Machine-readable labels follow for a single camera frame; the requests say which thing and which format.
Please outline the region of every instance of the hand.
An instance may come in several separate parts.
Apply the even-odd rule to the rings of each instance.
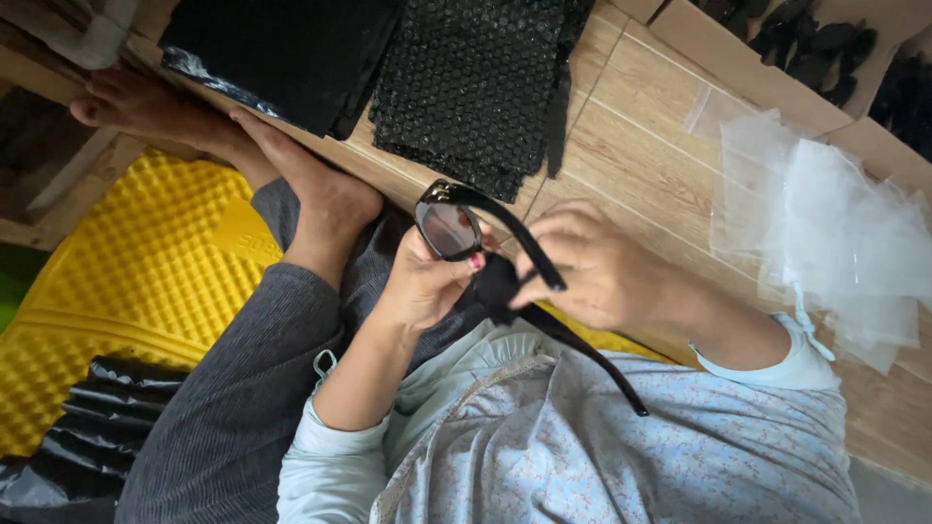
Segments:
[[[665,320],[676,304],[671,288],[683,270],[632,240],[591,201],[560,202],[528,229],[560,268],[567,290],[551,291],[537,277],[512,309],[546,299],[595,329],[621,330]],[[525,253],[515,265],[522,278],[532,268]]]
[[[483,223],[483,247],[498,249],[492,228]],[[424,330],[440,322],[459,300],[473,274],[486,265],[483,254],[461,262],[440,260],[420,236],[417,227],[405,233],[389,282],[377,308],[399,324]]]

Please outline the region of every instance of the person's right hand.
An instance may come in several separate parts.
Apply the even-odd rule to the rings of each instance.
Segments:
[[[538,276],[521,288],[512,309],[546,299],[595,329],[621,330],[667,320],[677,303],[674,281],[682,269],[632,240],[590,200],[559,202],[528,229],[560,268],[567,290],[552,291]],[[533,267],[526,253],[515,265],[521,278]]]

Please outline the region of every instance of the wooden floor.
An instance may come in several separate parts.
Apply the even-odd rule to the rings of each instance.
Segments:
[[[149,42],[130,42],[150,62],[158,59],[151,44],[157,33]],[[529,220],[561,199],[593,199],[659,255],[759,308],[784,309],[758,298],[756,267],[730,265],[708,250],[710,205],[722,180],[720,149],[690,136],[683,121],[700,89],[719,89],[719,84],[606,0],[596,4],[570,65],[574,89],[564,169],[556,179],[542,173],[527,179],[511,210]],[[234,104],[185,84],[221,108]],[[346,143],[266,120],[407,208],[439,176],[374,149],[372,125],[365,118]],[[501,240],[514,247],[507,236]],[[848,400],[851,452],[932,483],[932,322],[927,311],[923,332],[923,349],[904,352],[888,377],[845,361],[835,369]],[[696,365],[686,341],[675,334],[653,327],[631,335]],[[822,328],[819,336],[828,339],[830,333]]]

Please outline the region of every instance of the sunglasses lens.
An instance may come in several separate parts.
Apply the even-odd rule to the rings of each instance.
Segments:
[[[461,206],[419,203],[415,215],[427,241],[443,258],[471,250],[480,241],[472,214]]]

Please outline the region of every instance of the shirt sleeve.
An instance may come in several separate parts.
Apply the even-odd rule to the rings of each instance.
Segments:
[[[790,337],[789,353],[780,364],[753,371],[736,371],[712,364],[692,348],[696,352],[699,364],[723,379],[747,385],[787,390],[837,389],[842,383],[841,379],[832,371],[829,361],[809,344],[802,332],[802,326],[786,313],[776,313],[773,318],[786,328]]]
[[[374,428],[338,431],[323,425],[312,399],[281,461],[279,523],[367,522],[388,484],[382,436],[391,414]]]

